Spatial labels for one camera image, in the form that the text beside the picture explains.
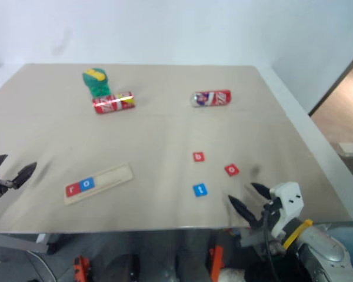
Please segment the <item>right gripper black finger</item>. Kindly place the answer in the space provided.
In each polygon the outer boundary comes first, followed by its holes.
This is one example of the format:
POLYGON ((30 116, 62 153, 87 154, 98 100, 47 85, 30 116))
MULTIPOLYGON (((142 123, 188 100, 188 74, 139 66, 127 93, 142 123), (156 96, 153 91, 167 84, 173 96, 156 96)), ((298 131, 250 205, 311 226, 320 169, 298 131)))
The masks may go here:
POLYGON ((260 228, 261 222, 257 220, 255 215, 248 210, 242 201, 231 195, 228 195, 228 198, 235 211, 249 223, 252 229, 260 228))
POLYGON ((263 184, 254 182, 252 182, 251 185, 262 197, 267 199, 269 202, 272 202, 272 196, 269 188, 267 188, 263 184))

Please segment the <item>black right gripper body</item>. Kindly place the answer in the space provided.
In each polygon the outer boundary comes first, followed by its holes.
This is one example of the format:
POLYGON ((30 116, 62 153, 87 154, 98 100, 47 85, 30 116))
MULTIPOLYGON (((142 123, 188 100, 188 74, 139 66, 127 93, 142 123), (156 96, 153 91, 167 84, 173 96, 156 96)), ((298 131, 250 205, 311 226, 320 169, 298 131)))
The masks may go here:
POLYGON ((275 224, 280 219, 281 208, 281 200, 275 199, 263 205, 260 218, 257 218, 252 212, 252 219, 249 221, 251 229, 253 229, 254 231, 258 231, 266 227, 267 231, 272 232, 272 229, 274 228, 275 224))

